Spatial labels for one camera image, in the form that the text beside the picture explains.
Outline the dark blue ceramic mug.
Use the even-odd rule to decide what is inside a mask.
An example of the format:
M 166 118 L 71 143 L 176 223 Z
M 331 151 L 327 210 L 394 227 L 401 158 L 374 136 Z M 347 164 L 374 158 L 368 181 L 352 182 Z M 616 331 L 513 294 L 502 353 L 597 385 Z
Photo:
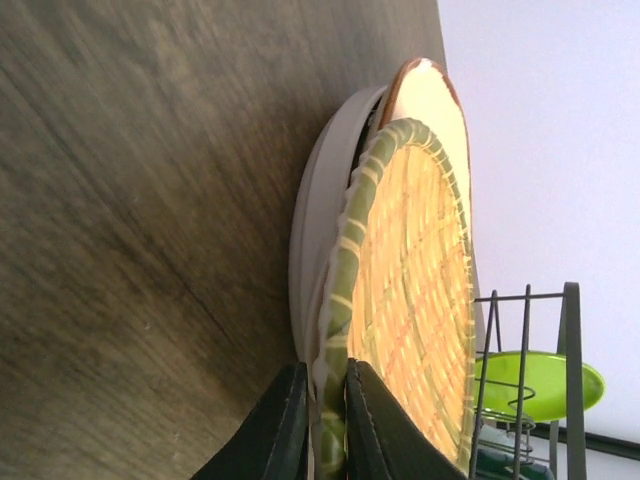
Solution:
M 513 479 L 515 474 L 514 441 L 507 435 L 486 436 L 479 439 L 476 460 L 477 479 Z M 548 466 L 521 460 L 518 479 L 553 480 Z

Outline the lime green plastic plate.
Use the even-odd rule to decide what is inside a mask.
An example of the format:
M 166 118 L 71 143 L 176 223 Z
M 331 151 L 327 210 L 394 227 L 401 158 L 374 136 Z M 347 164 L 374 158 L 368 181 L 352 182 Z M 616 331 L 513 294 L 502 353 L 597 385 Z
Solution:
M 483 393 L 483 408 L 495 413 L 516 414 L 520 378 L 518 351 L 491 353 L 488 366 L 476 361 L 476 376 L 486 375 L 484 387 L 475 386 Z M 595 406 L 606 391 L 604 377 L 593 367 L 581 367 L 583 408 Z M 523 414 L 536 423 L 547 423 L 567 417 L 567 362 L 563 355 L 530 351 L 526 355 L 523 389 Z

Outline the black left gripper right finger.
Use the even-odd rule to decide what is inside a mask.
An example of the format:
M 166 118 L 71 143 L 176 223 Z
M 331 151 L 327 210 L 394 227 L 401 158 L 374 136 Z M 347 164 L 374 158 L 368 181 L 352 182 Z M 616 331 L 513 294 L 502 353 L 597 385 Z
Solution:
M 346 408 L 349 479 L 466 477 L 417 429 L 371 365 L 364 361 L 348 361 Z

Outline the woven bamboo tray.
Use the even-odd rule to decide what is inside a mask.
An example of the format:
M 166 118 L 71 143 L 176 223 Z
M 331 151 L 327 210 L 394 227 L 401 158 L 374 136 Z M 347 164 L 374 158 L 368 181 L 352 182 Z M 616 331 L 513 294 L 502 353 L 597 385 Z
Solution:
M 346 475 L 345 382 L 368 362 L 418 431 L 467 472 L 474 430 L 471 244 L 450 158 L 424 123 L 382 128 L 336 222 L 312 357 L 315 475 Z

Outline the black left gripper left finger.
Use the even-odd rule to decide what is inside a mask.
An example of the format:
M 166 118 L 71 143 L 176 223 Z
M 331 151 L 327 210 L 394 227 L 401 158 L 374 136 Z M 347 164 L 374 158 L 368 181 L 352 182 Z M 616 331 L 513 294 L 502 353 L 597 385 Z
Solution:
M 284 480 L 308 475 L 308 376 L 284 366 L 232 438 L 196 480 Z

